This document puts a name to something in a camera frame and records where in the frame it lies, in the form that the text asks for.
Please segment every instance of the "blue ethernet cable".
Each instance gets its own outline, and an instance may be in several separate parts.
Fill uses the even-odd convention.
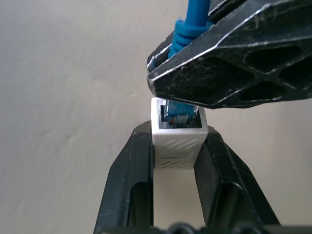
[[[186,19],[179,19],[175,22],[168,58],[171,58],[212,26],[212,23],[207,21],[209,7],[210,0],[189,0]],[[187,127],[197,110],[197,106],[172,100],[166,101],[167,118],[170,123],[174,122],[175,127]]]

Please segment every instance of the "white wall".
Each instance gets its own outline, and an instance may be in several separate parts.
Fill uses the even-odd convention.
[[[186,0],[1,1],[1,233],[93,232],[109,167],[132,129],[149,119],[146,58],[186,6]],[[249,165],[280,221],[312,224],[311,100],[206,113]],[[158,193],[165,194],[162,178],[156,174]],[[194,188],[187,172],[175,179],[188,181],[177,190]],[[177,190],[163,199],[156,194],[157,225],[180,214],[176,206],[162,212],[177,201],[170,197]],[[188,209],[198,206],[196,193],[188,198],[194,201]]]

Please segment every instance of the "gray background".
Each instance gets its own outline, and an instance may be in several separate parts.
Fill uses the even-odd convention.
[[[92,233],[109,167],[149,119],[146,58],[186,7],[0,0],[1,233]],[[206,114],[280,221],[312,224],[311,100]],[[196,193],[192,171],[156,172],[156,225],[202,224]]]

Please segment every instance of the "white ethernet coupler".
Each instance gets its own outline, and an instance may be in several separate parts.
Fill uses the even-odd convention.
[[[154,97],[151,105],[154,169],[192,169],[208,134],[204,108],[199,107],[200,125],[194,128],[172,128],[161,118],[164,99]]]

